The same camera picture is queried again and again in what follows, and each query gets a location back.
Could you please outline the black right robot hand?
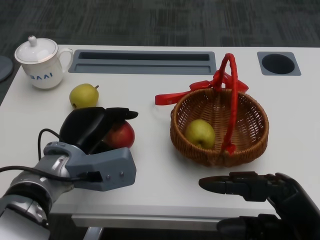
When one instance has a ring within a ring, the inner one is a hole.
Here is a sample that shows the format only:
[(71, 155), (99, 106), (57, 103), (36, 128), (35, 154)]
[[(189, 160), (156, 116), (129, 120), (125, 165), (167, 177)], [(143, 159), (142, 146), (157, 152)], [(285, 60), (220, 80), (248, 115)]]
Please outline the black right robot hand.
[(247, 202), (268, 201), (277, 213), (223, 219), (216, 228), (224, 237), (232, 240), (320, 238), (320, 210), (302, 186), (283, 173), (231, 172), (225, 176), (201, 178), (198, 184), (206, 191), (238, 195)]

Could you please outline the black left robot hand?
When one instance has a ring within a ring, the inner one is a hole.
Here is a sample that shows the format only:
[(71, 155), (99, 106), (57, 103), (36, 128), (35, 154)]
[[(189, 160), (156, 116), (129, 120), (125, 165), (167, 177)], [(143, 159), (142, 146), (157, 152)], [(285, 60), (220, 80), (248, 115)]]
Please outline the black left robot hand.
[(60, 138), (62, 142), (74, 145), (86, 154), (129, 148), (130, 144), (112, 143), (110, 137), (127, 120), (137, 116), (138, 112), (124, 107), (75, 109), (64, 120)]

